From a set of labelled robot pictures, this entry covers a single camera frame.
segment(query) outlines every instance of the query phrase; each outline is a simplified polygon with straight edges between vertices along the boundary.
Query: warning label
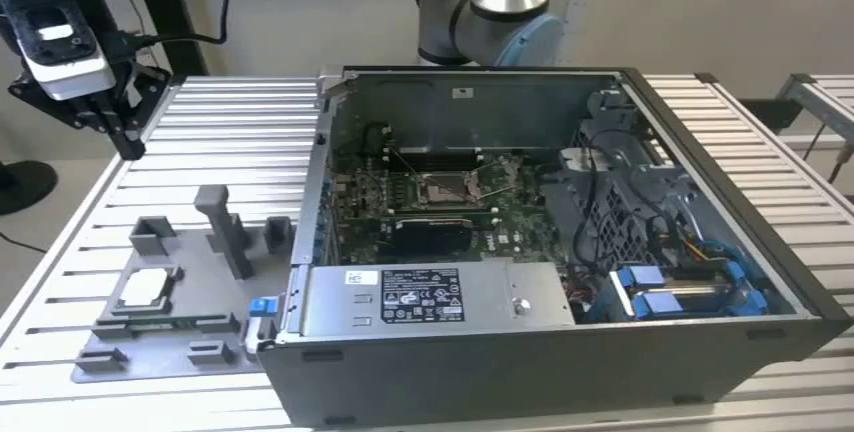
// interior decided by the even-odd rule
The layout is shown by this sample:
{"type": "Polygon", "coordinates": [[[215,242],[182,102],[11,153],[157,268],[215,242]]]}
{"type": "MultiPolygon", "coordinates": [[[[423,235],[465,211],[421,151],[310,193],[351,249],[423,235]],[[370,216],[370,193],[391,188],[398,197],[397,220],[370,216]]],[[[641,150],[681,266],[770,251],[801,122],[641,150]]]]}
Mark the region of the warning label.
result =
{"type": "Polygon", "coordinates": [[[462,322],[458,269],[383,270],[382,318],[387,324],[462,322]]]}

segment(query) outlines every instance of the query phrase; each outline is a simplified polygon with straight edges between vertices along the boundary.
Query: blue plastic latch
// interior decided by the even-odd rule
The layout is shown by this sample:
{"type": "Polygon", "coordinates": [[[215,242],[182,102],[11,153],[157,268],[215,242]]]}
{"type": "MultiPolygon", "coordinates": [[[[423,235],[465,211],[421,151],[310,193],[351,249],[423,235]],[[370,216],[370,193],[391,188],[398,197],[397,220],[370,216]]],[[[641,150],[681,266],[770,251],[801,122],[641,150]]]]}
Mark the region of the blue plastic latch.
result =
{"type": "Polygon", "coordinates": [[[636,278],[636,287],[665,286],[665,275],[657,265],[630,265],[628,268],[636,278]]]}
{"type": "Polygon", "coordinates": [[[665,286],[665,275],[657,265],[628,265],[617,271],[624,287],[650,289],[665,286]]]}
{"type": "Polygon", "coordinates": [[[250,317],[274,317],[279,309],[279,299],[253,299],[250,317]]]}
{"type": "Polygon", "coordinates": [[[736,292],[736,296],[728,311],[737,317],[754,317],[769,312],[769,302],[765,295],[749,283],[745,283],[736,292]]]}
{"type": "Polygon", "coordinates": [[[624,287],[632,287],[636,285],[636,278],[632,275],[632,269],[629,267],[624,267],[617,271],[617,277],[620,278],[620,283],[624,287]]]}
{"type": "Polygon", "coordinates": [[[742,266],[738,265],[738,262],[730,260],[726,263],[726,272],[730,274],[730,279],[733,279],[733,283],[738,286],[748,280],[748,276],[745,275],[745,270],[742,266]]]}
{"type": "Polygon", "coordinates": [[[684,312],[682,305],[673,292],[648,292],[632,299],[638,320],[664,318],[684,312]]]}

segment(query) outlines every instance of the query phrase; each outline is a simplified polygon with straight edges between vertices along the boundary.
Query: workbench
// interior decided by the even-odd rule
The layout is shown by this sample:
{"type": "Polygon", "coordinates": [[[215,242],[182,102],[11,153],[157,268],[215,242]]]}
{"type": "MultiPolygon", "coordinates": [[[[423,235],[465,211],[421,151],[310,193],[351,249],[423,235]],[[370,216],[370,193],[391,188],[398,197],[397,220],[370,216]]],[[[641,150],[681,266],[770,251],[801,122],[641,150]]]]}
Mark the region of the workbench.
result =
{"type": "MultiPolygon", "coordinates": [[[[648,79],[854,313],[850,203],[718,83],[694,75],[648,79]]],[[[289,429],[265,374],[79,385],[71,372],[131,254],[138,217],[166,215],[178,228],[203,227],[197,187],[226,183],[245,223],[298,218],[317,100],[311,78],[194,77],[171,89],[146,131],[149,154],[112,160],[0,319],[0,430],[289,429]]],[[[852,424],[854,329],[809,360],[766,367],[717,404],[393,430],[788,431],[852,424]]]]}

